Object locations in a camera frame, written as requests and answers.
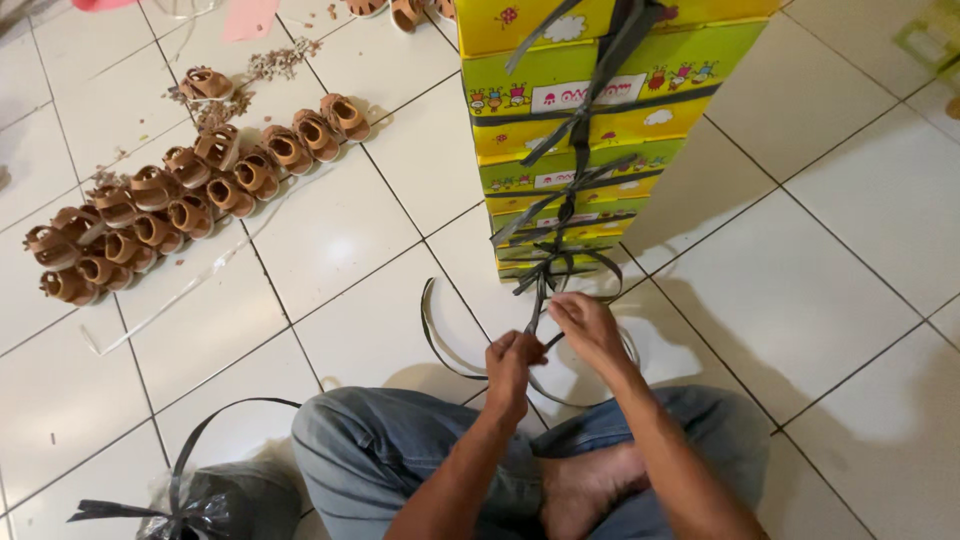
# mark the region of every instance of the leg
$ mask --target leg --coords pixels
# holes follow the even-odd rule
[[[294,453],[330,535],[380,538],[440,466],[478,412],[391,388],[339,388],[309,400],[294,419]],[[529,441],[515,435],[500,460],[478,532],[536,516],[540,473]]]

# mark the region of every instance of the person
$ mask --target person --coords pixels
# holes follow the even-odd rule
[[[759,501],[768,425],[753,402],[689,385],[651,389],[610,310],[581,293],[548,312],[613,399],[531,440],[535,336],[487,349],[479,412],[419,392],[345,387],[309,400],[294,452],[334,540],[767,538]]]

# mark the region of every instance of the white label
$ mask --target white label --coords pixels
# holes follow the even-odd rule
[[[591,219],[596,219],[600,217],[598,212],[594,213],[575,213],[570,217],[570,220],[566,223],[580,223],[581,221],[589,221]],[[537,220],[537,227],[553,227],[560,223],[559,217],[547,217],[545,219]]]
[[[596,167],[590,167],[587,172],[596,170]],[[534,177],[534,187],[549,187],[551,185],[569,184],[573,182],[577,171],[561,171],[559,173],[541,174]],[[600,178],[610,178],[613,171],[607,171]]]
[[[647,80],[646,73],[638,75],[620,75],[613,77],[607,87],[600,92],[594,103],[599,105],[617,105],[636,101],[640,89]],[[536,86],[531,93],[530,112],[549,112],[579,107],[587,97],[590,81],[574,81],[552,86]]]

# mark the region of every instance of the stack of shoeboxes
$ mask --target stack of shoeboxes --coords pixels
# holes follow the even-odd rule
[[[588,167],[631,155],[636,159],[608,173],[610,179],[603,186],[577,193],[574,215],[563,229],[567,250],[609,250],[616,245],[649,201],[660,172],[683,148],[687,131],[703,114],[710,96],[779,5],[778,0],[660,2],[664,5],[660,21],[594,102],[595,108],[637,101],[649,107],[596,114],[589,124]],[[508,75],[504,66],[514,50],[560,3],[456,0],[464,93],[494,232],[573,180],[575,157],[568,135],[532,166],[522,166],[520,160],[563,122],[537,119],[538,114],[571,111],[583,103],[598,47],[601,40],[609,40],[604,36],[612,17],[624,16],[624,8],[634,2],[583,0],[547,28]],[[496,120],[520,115],[526,117]],[[556,223],[563,201],[560,197],[548,205],[515,234]],[[624,219],[597,219],[617,215]],[[501,280],[521,276],[537,264],[529,259],[545,255],[533,241],[516,246],[504,242],[496,249]],[[578,272],[598,266],[592,258],[574,260]],[[555,264],[555,271],[565,269],[561,261]]]

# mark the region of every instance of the pink paper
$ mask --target pink paper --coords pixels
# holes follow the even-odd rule
[[[280,0],[229,0],[224,41],[257,39],[270,33]]]

